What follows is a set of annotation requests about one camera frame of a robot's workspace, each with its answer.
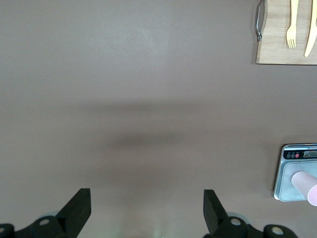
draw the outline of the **digital kitchen scale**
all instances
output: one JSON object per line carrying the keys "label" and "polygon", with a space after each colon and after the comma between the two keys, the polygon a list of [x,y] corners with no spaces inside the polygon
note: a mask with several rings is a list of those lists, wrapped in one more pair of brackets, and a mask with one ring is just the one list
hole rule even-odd
{"label": "digital kitchen scale", "polygon": [[316,143],[283,146],[274,189],[275,199],[282,202],[306,200],[291,182],[292,176],[300,171],[317,177]]}

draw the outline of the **wooden knife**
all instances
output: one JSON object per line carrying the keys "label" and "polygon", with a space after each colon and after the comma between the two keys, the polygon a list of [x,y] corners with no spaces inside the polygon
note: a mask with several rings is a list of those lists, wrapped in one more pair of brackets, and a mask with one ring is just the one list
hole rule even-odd
{"label": "wooden knife", "polygon": [[306,50],[304,54],[305,57],[307,57],[309,53],[311,52],[317,37],[316,20],[317,20],[317,0],[313,0],[312,21],[311,21],[311,28],[309,30],[309,37],[308,37],[308,41],[306,45]]}

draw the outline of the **wooden cutting board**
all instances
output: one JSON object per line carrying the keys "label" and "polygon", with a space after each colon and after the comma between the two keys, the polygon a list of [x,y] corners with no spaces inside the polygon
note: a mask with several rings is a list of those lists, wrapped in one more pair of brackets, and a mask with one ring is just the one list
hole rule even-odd
{"label": "wooden cutting board", "polygon": [[291,0],[265,0],[262,40],[259,41],[257,63],[316,64],[317,43],[304,57],[312,15],[312,0],[299,0],[297,11],[296,48],[290,49],[286,31],[291,24]]}

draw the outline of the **cylindrical object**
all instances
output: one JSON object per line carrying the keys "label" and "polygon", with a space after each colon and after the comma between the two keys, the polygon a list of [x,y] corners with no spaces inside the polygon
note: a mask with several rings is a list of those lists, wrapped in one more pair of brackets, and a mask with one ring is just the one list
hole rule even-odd
{"label": "cylindrical object", "polygon": [[297,172],[292,176],[292,184],[313,206],[317,206],[317,178],[306,173]]}

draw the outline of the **pink cup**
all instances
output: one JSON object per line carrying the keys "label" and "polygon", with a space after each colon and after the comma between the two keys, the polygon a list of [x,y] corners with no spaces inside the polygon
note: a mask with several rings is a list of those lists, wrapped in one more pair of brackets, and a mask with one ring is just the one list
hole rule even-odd
{"label": "pink cup", "polygon": [[297,172],[292,176],[292,184],[313,206],[317,206],[317,178],[306,173]]}

